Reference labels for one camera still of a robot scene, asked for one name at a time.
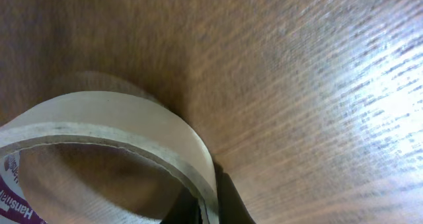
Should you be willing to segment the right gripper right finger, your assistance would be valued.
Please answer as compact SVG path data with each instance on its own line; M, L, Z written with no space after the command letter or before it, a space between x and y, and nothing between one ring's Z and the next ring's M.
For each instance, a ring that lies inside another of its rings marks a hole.
M221 224L255 224L231 177L219 163L214 163Z

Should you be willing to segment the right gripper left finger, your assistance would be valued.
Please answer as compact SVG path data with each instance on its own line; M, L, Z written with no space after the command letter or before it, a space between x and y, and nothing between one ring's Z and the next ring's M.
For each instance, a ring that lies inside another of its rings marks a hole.
M198 199L183 188L161 224L202 224Z

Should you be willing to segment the white masking tape roll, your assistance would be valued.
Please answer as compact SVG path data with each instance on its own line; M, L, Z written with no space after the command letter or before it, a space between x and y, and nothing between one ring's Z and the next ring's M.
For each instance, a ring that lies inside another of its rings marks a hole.
M19 223L161 223L183 188L219 222L212 157L181 118L122 93L70 93L1 127L1 213Z

